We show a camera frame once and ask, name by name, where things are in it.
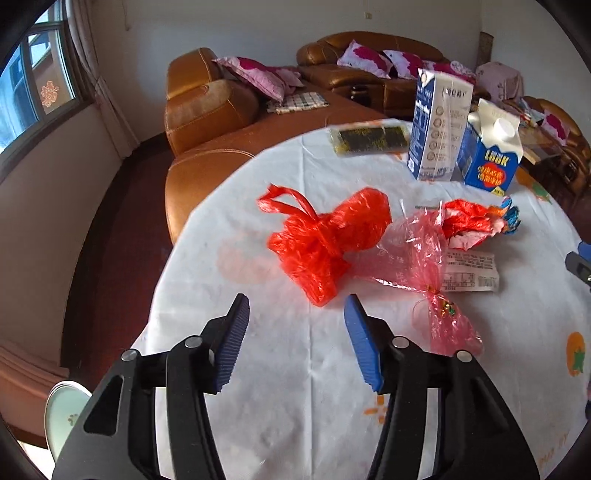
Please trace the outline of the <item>orange blue candy wrapper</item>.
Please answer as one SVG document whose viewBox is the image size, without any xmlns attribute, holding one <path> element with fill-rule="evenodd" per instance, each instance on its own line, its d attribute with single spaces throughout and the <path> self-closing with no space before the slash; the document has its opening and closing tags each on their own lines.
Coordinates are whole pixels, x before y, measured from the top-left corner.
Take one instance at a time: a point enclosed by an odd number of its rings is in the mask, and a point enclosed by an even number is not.
<svg viewBox="0 0 591 480">
<path fill-rule="evenodd" d="M 520 210 L 510 196 L 504 197 L 500 206 L 491 206 L 489 213 L 495 233 L 514 234 L 521 224 Z"/>
</svg>

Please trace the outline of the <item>white label snack wrapper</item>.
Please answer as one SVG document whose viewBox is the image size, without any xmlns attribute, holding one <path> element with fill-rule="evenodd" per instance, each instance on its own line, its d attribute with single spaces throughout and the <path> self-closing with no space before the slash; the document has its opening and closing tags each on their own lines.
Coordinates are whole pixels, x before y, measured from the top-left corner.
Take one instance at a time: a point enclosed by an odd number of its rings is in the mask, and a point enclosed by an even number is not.
<svg viewBox="0 0 591 480">
<path fill-rule="evenodd" d="M 494 292 L 500 275 L 493 253 L 451 249 L 442 281 L 444 292 Z"/>
</svg>

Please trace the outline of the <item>red crumpled foil wrapper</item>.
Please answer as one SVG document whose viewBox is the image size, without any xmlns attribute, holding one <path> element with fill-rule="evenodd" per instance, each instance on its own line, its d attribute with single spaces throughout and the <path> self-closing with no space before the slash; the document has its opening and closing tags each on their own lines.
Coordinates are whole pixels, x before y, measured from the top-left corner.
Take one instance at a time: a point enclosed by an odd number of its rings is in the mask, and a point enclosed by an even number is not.
<svg viewBox="0 0 591 480">
<path fill-rule="evenodd" d="M 446 202 L 443 209 L 443 233 L 451 249 L 471 250 L 505 228 L 505 220 L 497 207 L 457 199 Z"/>
</svg>

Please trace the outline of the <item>blue Look milk carton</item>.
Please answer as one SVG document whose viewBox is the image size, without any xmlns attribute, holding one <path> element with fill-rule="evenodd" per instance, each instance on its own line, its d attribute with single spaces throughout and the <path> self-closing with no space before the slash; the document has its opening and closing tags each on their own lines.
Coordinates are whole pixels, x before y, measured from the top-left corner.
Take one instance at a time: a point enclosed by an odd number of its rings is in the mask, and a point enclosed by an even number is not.
<svg viewBox="0 0 591 480">
<path fill-rule="evenodd" d="M 480 99 L 468 115 L 457 165 L 466 185 L 505 196 L 523 157 L 520 118 Z"/>
</svg>

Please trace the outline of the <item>white orange printed tablecloth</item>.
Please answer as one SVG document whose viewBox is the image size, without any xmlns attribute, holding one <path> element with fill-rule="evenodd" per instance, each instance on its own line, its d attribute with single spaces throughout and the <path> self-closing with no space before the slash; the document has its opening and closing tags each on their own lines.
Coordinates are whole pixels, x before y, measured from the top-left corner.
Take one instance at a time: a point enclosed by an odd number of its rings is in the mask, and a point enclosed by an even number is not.
<svg viewBox="0 0 591 480">
<path fill-rule="evenodd" d="M 195 208 L 155 288 L 135 347 L 166 351 L 221 316 L 243 293 L 250 319 L 228 385 L 207 401 L 230 479 L 363 479 L 386 404 L 363 381 L 338 297 L 315 307 L 266 246 L 283 215 L 260 211 L 270 185 L 301 192 L 329 212 L 356 191 L 387 194 L 394 217 L 418 206 L 496 197 L 460 182 L 421 182 L 403 158 L 339 157 L 329 130 L 294 137 L 249 160 Z M 567 271 L 579 244 L 555 201 L 510 187 L 521 224 L 483 243 L 495 255 L 495 292 L 454 301 L 480 333 L 480 364 L 518 421 L 543 474 L 576 441 L 590 378 L 590 292 Z"/>
</svg>

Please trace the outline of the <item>pink cellophane wrapper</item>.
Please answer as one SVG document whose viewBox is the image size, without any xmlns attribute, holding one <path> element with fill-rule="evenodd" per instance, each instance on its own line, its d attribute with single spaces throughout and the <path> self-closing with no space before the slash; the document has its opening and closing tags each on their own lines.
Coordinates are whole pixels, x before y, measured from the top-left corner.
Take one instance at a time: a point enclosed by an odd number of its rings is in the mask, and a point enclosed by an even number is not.
<svg viewBox="0 0 591 480">
<path fill-rule="evenodd" d="M 470 319 L 444 292 L 447 241 L 444 209 L 421 209 L 390 225 L 378 244 L 352 257 L 356 278 L 417 293 L 413 326 L 433 353 L 483 353 L 483 341 Z"/>
</svg>

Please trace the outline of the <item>pink covered chair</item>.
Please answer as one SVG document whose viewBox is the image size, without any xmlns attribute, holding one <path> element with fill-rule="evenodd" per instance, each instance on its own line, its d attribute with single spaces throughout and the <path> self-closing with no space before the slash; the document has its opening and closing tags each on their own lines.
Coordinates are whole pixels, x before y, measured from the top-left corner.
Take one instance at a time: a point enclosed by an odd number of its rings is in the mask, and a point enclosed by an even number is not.
<svg viewBox="0 0 591 480">
<path fill-rule="evenodd" d="M 477 84 L 486 89 L 493 102 L 516 100 L 524 94 L 521 73 L 500 62 L 488 62 L 476 70 Z"/>
</svg>

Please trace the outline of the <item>tall white milk carton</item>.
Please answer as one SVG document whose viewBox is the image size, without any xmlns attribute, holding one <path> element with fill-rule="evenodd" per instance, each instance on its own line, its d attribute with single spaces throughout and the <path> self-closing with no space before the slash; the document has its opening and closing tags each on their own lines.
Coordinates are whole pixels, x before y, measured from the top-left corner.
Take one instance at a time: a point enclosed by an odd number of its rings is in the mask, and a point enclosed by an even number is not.
<svg viewBox="0 0 591 480">
<path fill-rule="evenodd" d="M 419 69 L 408 168 L 421 181 L 452 179 L 473 98 L 473 85 Z"/>
</svg>

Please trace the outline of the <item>pink floral pillow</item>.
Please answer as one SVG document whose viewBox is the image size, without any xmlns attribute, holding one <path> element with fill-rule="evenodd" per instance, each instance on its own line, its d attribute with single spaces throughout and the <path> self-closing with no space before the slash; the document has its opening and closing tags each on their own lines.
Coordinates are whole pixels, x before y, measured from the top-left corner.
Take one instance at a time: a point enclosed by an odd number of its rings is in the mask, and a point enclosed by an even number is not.
<svg viewBox="0 0 591 480">
<path fill-rule="evenodd" d="M 393 65 L 397 78 L 417 80 L 419 70 L 424 68 L 423 59 L 415 53 L 398 50 L 384 50 L 383 54 Z"/>
<path fill-rule="evenodd" d="M 477 76 L 475 72 L 459 61 L 434 62 L 424 60 L 423 66 L 425 70 L 446 73 L 461 78 L 466 82 L 472 83 L 473 85 L 477 84 Z"/>
<path fill-rule="evenodd" d="M 378 51 L 353 40 L 344 54 L 337 60 L 342 67 L 362 70 L 377 78 L 390 79 L 393 65 L 389 59 Z"/>
</svg>

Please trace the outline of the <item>dark seaweed snack packet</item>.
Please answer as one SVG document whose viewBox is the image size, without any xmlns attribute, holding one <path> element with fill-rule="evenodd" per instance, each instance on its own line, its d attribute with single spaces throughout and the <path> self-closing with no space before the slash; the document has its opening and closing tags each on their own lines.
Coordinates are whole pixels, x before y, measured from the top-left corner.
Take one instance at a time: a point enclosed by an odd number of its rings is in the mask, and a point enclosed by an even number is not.
<svg viewBox="0 0 591 480">
<path fill-rule="evenodd" d="M 405 125 L 364 125 L 329 129 L 332 148 L 340 156 L 398 154 L 408 150 L 410 130 Z"/>
</svg>

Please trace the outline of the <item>red plastic bag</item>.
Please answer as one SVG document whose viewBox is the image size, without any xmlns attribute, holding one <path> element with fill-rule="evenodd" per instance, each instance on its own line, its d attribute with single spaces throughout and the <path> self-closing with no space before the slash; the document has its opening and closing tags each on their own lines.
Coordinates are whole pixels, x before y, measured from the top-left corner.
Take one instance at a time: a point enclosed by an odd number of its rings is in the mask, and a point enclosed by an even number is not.
<svg viewBox="0 0 591 480">
<path fill-rule="evenodd" d="M 270 185 L 256 201 L 264 213 L 287 216 L 283 229 L 266 241 L 280 267 L 308 301 L 325 306 L 339 293 L 351 268 L 345 255 L 375 247 L 393 219 L 388 196 L 363 188 L 329 213 L 318 213 L 297 190 Z"/>
</svg>

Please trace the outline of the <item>pink floral pillow middle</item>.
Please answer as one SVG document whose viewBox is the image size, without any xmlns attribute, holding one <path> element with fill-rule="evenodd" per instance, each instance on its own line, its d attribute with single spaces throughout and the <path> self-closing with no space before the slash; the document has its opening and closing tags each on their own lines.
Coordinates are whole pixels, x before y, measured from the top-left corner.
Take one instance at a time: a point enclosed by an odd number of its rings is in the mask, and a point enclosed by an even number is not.
<svg viewBox="0 0 591 480">
<path fill-rule="evenodd" d="M 393 65 L 397 78 L 417 80 L 419 70 L 424 68 L 423 59 L 415 53 L 398 50 L 384 50 L 383 54 Z"/>
</svg>

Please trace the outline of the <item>pink floral pillow left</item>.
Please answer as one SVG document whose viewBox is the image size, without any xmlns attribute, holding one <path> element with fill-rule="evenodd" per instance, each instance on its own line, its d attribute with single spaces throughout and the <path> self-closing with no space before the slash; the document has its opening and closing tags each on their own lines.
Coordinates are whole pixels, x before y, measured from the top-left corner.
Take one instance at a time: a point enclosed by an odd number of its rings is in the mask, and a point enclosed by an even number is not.
<svg viewBox="0 0 591 480">
<path fill-rule="evenodd" d="M 353 40 L 344 54 L 337 60 L 342 67 L 362 70 L 377 78 L 390 79 L 393 65 L 389 59 L 378 51 Z"/>
</svg>

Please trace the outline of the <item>pink pillow on chaise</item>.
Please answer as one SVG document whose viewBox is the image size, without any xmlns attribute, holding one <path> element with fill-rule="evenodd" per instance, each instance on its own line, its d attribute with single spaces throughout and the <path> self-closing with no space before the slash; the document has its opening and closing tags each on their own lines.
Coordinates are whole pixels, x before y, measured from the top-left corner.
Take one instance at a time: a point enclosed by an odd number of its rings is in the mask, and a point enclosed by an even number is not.
<svg viewBox="0 0 591 480">
<path fill-rule="evenodd" d="M 297 88 L 304 88 L 300 74 L 290 68 L 269 67 L 253 59 L 235 56 L 218 57 L 214 62 L 276 102 L 281 103 Z"/>
</svg>

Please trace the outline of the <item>window with brown frame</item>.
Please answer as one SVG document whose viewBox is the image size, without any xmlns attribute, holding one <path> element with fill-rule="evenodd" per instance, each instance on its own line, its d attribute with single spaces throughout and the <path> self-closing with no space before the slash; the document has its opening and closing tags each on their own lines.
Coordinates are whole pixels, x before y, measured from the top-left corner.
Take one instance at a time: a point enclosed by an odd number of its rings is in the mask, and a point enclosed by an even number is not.
<svg viewBox="0 0 591 480">
<path fill-rule="evenodd" d="M 1 178 L 57 127 L 90 104 L 64 1 L 3 1 L 24 6 L 1 29 Z"/>
</svg>

